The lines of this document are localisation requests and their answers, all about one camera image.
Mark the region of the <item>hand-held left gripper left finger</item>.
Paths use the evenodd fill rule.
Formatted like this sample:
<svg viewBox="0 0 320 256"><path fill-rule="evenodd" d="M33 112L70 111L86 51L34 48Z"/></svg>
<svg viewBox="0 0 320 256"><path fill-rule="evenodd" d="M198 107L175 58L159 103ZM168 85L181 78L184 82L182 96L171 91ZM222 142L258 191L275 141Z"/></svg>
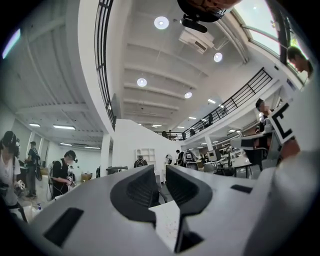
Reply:
<svg viewBox="0 0 320 256"><path fill-rule="evenodd" d="M118 175L121 179L110 191L115 209L130 221L155 223L156 214L149 208L159 206L160 188L153 165L134 168Z"/></svg>

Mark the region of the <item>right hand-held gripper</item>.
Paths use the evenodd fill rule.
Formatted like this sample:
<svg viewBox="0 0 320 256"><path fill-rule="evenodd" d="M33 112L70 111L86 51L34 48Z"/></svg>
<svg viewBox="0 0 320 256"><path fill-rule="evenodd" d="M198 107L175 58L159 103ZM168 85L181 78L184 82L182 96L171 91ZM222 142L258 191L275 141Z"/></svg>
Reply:
<svg viewBox="0 0 320 256"><path fill-rule="evenodd" d="M320 229L320 74L271 117L287 151L274 171L246 256L316 256Z"/></svg>

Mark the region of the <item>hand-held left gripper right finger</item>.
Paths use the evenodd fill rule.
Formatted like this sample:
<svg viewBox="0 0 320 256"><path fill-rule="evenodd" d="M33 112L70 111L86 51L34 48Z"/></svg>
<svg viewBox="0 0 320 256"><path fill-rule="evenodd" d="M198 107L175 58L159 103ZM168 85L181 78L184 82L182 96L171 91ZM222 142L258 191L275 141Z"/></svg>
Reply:
<svg viewBox="0 0 320 256"><path fill-rule="evenodd" d="M166 167L166 186L179 208L175 253L182 253L204 240L187 223L187 217L201 214L213 197L211 187L198 179L200 174L197 170L177 165Z"/></svg>

